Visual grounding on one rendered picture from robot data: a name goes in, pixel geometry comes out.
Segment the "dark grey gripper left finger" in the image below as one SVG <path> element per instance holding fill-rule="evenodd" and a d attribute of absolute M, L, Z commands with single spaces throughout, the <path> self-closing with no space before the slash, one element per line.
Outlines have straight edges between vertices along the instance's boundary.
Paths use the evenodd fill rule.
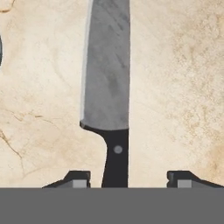
<path fill-rule="evenodd" d="M 90 188 L 90 178 L 90 171 L 69 171 L 63 179 L 45 185 L 45 188 Z"/>

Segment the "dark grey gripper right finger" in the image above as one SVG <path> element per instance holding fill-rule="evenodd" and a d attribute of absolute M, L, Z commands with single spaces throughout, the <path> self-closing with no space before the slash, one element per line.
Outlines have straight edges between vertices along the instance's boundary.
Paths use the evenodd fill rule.
<path fill-rule="evenodd" d="M 166 177 L 168 188 L 223 188 L 223 185 L 201 179 L 190 171 L 168 171 Z"/>

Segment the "black-handled steel kitchen knife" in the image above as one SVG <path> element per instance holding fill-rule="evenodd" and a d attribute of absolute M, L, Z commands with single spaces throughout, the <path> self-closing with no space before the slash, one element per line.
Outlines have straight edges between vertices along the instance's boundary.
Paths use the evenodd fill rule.
<path fill-rule="evenodd" d="M 107 145 L 103 187 L 129 178 L 130 0 L 91 0 L 80 100 L 80 126 Z"/>

